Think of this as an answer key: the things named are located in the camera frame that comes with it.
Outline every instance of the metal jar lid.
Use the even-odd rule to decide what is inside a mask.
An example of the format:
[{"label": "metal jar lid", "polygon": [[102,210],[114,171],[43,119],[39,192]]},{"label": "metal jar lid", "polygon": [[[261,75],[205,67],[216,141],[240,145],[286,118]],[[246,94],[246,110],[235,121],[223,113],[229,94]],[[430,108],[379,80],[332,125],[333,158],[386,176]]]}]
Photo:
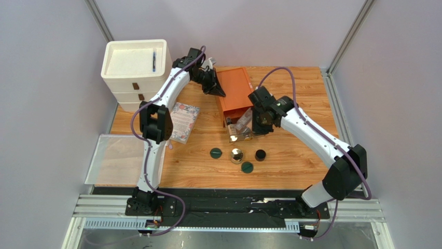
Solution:
[{"label": "metal jar lid", "polygon": [[244,158],[244,153],[240,149],[235,148],[230,153],[230,160],[235,164],[241,163],[243,158]]}]

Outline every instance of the wooden table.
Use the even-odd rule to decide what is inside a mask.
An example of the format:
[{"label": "wooden table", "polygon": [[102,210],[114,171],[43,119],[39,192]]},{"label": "wooden table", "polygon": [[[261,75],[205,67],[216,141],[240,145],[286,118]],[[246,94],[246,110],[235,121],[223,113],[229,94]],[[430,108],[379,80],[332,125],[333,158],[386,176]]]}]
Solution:
[{"label": "wooden table", "polygon": [[[234,67],[217,67],[218,71]],[[251,83],[256,87],[273,67],[247,67]],[[317,67],[291,67],[296,78],[296,95],[300,107],[319,125],[334,136],[338,132],[325,91],[320,69]],[[276,71],[264,83],[276,99],[292,96],[292,84],[286,71]],[[160,187],[179,188],[236,188],[236,189],[304,189],[322,180],[327,168],[320,158],[281,128],[275,132],[247,142],[229,144],[225,128],[220,125],[215,96],[204,95],[201,86],[191,82],[178,96],[178,102],[201,108],[187,144],[173,142],[166,148]],[[112,134],[131,134],[129,122],[133,113],[118,107]],[[223,155],[212,159],[209,151],[220,148]],[[244,161],[250,161],[254,170],[241,172],[240,164],[230,162],[234,148],[244,151]],[[267,157],[255,160],[255,151],[263,149]],[[140,168],[128,171],[138,174]]]}]

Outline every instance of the blue pen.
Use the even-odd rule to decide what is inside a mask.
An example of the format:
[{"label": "blue pen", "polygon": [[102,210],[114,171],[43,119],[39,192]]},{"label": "blue pen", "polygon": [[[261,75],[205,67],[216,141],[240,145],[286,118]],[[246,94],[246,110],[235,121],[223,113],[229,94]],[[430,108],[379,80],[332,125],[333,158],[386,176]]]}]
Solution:
[{"label": "blue pen", "polygon": [[154,62],[153,62],[153,65],[152,65],[152,71],[153,71],[153,72],[155,72],[155,60],[156,60],[156,59],[155,59],[155,51],[154,51]]}]

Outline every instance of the dark green lid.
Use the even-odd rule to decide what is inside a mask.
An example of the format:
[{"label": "dark green lid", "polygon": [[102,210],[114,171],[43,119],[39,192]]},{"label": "dark green lid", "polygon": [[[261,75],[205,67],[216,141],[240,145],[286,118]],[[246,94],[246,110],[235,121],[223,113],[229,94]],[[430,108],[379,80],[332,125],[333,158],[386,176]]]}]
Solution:
[{"label": "dark green lid", "polygon": [[210,156],[213,159],[220,158],[222,154],[223,154],[223,152],[220,149],[218,149],[218,148],[213,148],[212,150],[210,150]]},{"label": "dark green lid", "polygon": [[241,165],[241,171],[249,174],[253,171],[253,164],[251,162],[244,162]]}]

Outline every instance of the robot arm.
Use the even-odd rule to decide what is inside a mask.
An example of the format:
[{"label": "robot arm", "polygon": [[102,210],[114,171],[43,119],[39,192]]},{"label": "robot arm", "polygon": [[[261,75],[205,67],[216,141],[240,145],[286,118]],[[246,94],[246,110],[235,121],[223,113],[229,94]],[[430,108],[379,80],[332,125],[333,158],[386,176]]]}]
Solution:
[{"label": "robot arm", "polygon": [[[147,155],[149,144],[144,142],[144,158],[147,158],[146,172],[141,171],[139,181],[137,183],[137,191],[150,192],[151,189],[146,184],[144,174],[147,173],[147,179],[154,188],[158,188],[161,181],[162,163],[161,157],[166,144],[173,131],[173,123],[170,111],[176,103],[176,98],[182,89],[191,81],[195,81],[202,85],[205,94],[226,96],[221,88],[216,70],[213,68],[215,60],[208,58],[204,62],[197,61],[194,66],[183,71],[182,69],[194,63],[194,60],[202,53],[201,50],[191,48],[186,57],[177,59],[173,63],[173,68],[169,78],[160,91],[150,100],[153,104],[140,111],[140,131],[143,138],[151,140],[150,152]],[[147,104],[142,102],[140,108]]]},{"label": "robot arm", "polygon": [[[293,103],[293,100],[287,96],[276,100],[265,87],[260,87],[248,97],[253,103],[252,131],[254,134],[273,132],[273,125],[281,127],[309,146],[328,168],[321,182],[305,189],[297,198],[296,209],[301,215],[311,214],[315,207],[328,200],[343,200],[361,184],[362,180],[358,173],[343,152],[338,150],[338,146],[350,155],[363,176],[367,178],[367,156],[361,145],[352,148],[332,136],[309,118],[302,108],[297,106],[297,110],[296,103]],[[319,135],[315,129],[327,138]]]}]

